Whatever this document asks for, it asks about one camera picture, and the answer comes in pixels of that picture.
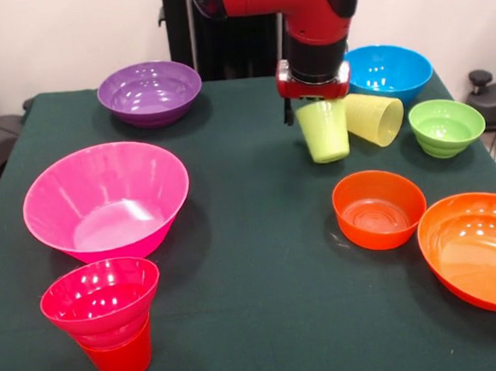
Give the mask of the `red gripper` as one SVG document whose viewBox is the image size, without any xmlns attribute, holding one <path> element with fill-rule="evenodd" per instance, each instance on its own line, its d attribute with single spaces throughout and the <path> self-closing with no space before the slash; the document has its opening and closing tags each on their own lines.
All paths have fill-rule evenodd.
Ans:
<svg viewBox="0 0 496 371">
<path fill-rule="evenodd" d="M 342 99 L 350 89 L 350 74 L 350 64 L 343 61 L 338 68 L 338 74 L 331 81 L 308 84 L 293 77 L 287 60 L 279 60 L 276 69 L 276 84 L 279 95 L 284 98 L 284 124 L 290 126 L 295 121 L 291 99 Z"/>
</svg>

